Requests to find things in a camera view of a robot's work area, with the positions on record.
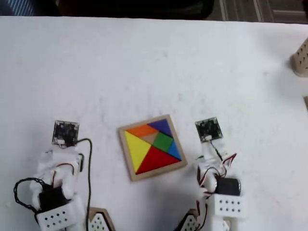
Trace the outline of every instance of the black cable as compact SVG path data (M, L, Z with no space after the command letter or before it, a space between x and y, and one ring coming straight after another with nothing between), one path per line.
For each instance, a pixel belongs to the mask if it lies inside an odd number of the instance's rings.
M86 231L89 231L89 213L90 213L90 201L91 201L91 177L90 177L90 170L91 170L91 158L92 158L92 141L89 138L84 138L78 140L75 144L88 141L90 144L90 154L89 154L89 163L88 163L88 184L89 184L89 196L88 196L88 205L87 205L87 214L86 214Z
M223 159L222 159L222 156L220 155L219 151L218 151L217 148L213 145L213 142L212 142L212 141L210 141L210 143L211 143L212 147L215 149L216 154L218 155L218 157L219 157L220 160L222 161Z
M206 220L206 217L207 217L207 204L205 204L205 209L206 209L206 211L205 211L205 216L204 216L203 224L202 224L201 227L199 227L199 228L197 227L194 231L201 230L203 228L203 226L205 225L205 220Z
M25 179L22 179L22 180L19 180L15 186L14 186L14 189L13 189L13 192L14 192L14 198L15 198L15 201L16 203L20 204L21 206L27 208L27 209L30 209L32 210L32 212L34 212L35 214L38 212L32 205L27 205L23 202L21 202L18 198L18 185L22 182L25 182L25 181L35 181L37 183L39 183L43 189L47 188L47 187L51 187L51 185L48 185L46 184L43 180L41 179L38 179L38 178L34 178L34 177L28 177L28 178L25 178Z

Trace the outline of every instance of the white table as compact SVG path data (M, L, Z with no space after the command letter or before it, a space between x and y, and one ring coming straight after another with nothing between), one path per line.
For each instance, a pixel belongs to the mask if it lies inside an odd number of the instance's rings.
M304 25L0 18L1 229L39 230L13 186L34 174L62 119L80 122L79 138L94 143L91 205L107 208L117 231L172 231L198 191L194 122L216 116L216 143L238 153L249 201L239 231L307 230L308 79L288 66L307 35ZM189 164L131 183L116 130L162 114ZM30 201L26 185L20 197Z

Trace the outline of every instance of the puzzle piece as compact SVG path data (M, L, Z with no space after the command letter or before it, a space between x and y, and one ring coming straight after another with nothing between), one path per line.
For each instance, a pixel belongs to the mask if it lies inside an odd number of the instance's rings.
M120 128L132 180L152 177L187 165L170 116Z

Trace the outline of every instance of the perforated plate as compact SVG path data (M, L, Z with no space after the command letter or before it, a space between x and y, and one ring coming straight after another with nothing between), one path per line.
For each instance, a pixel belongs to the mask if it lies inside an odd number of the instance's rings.
M95 214L89 222L89 231L110 231L102 214Z
M193 215L187 216L181 231L194 231L198 227L198 222Z
M214 194L209 198L209 206L214 207L214 215L226 218L245 218L245 200L241 196Z
M38 214L38 224L42 231L57 231L77 223L78 211L75 202Z

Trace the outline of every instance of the floor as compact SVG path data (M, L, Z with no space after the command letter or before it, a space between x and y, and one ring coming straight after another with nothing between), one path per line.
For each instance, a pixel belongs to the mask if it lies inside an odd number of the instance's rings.
M207 20L307 24L307 0L216 0Z

